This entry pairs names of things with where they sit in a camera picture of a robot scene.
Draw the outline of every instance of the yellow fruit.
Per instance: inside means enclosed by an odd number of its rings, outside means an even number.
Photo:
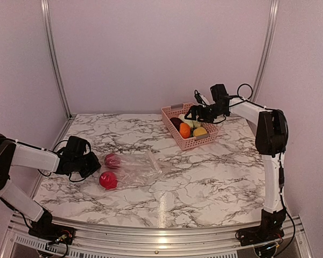
[[[200,136],[200,135],[204,135],[207,133],[207,130],[203,127],[199,127],[199,128],[196,128],[193,132],[193,136]]]
[[[181,123],[179,125],[179,133],[182,135],[183,138],[187,139],[190,137],[191,130],[189,124]]]

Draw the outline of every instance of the table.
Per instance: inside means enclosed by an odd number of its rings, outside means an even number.
[[[65,139],[87,139],[98,156],[151,150],[172,169],[150,185],[111,191],[98,184],[98,172],[80,183],[53,174],[43,179],[34,200],[55,217],[115,226],[211,227],[258,221],[265,186],[255,138],[242,118],[228,117],[218,127],[214,143],[182,152],[159,114],[79,114]]]

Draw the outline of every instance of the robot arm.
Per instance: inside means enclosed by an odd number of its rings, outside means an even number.
[[[260,140],[261,138],[261,126],[265,122],[263,121],[265,115],[272,115],[271,110],[266,110],[249,102],[243,102],[239,98],[234,98],[230,100],[229,111],[233,114],[236,114],[242,118],[245,118],[247,121],[252,122],[257,126],[260,124],[260,131],[256,134],[256,139]],[[256,147],[264,147],[265,141],[256,144]],[[264,200],[264,210],[269,213],[278,212],[283,209],[283,205],[280,197],[280,185],[279,185],[279,170],[280,164],[283,167],[285,152],[280,152],[278,155],[262,155],[262,161],[264,164],[265,171],[265,200]]]
[[[265,169],[265,202],[261,225],[237,231],[236,237],[242,246],[261,243],[284,236],[282,223],[286,218],[286,207],[282,201],[284,186],[283,162],[288,130],[281,110],[266,109],[237,95],[229,96],[223,84],[211,87],[214,104],[202,101],[195,91],[195,98],[201,105],[192,106],[186,119],[205,123],[216,123],[217,116],[236,114],[257,126],[256,149],[262,155]]]
[[[51,152],[0,134],[0,199],[9,208],[22,213],[24,219],[27,217],[32,221],[30,235],[55,241],[64,234],[63,231],[74,232],[74,229],[52,224],[52,215],[10,180],[10,168],[36,168],[68,176],[77,171],[86,178],[101,166],[93,152],[89,150],[85,154],[86,146],[90,149],[86,140],[71,136],[66,147]],[[72,238],[67,238],[67,241],[71,243]]]

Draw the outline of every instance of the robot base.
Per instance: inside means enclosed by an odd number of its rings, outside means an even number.
[[[63,241],[71,245],[75,229],[72,227],[56,225],[52,223],[52,215],[44,209],[42,217],[37,222],[31,222],[29,235],[54,242],[63,235],[67,235]]]
[[[275,213],[262,210],[261,224],[256,227],[242,228],[236,232],[236,238],[241,246],[254,245],[282,238],[285,234],[282,223],[286,219],[286,209]]]

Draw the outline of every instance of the pink basket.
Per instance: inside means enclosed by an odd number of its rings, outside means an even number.
[[[174,106],[163,107],[161,109],[163,122],[166,125],[167,129],[172,134],[173,138],[176,140],[178,146],[181,148],[182,151],[213,142],[219,131],[217,127],[213,124],[202,123],[202,127],[204,127],[208,132],[207,134],[184,139],[181,136],[181,134],[178,132],[176,127],[172,124],[172,122],[170,121],[170,118],[178,117],[178,115],[180,114],[186,114],[189,108],[193,105],[194,103],[183,103],[183,104],[178,104]]]

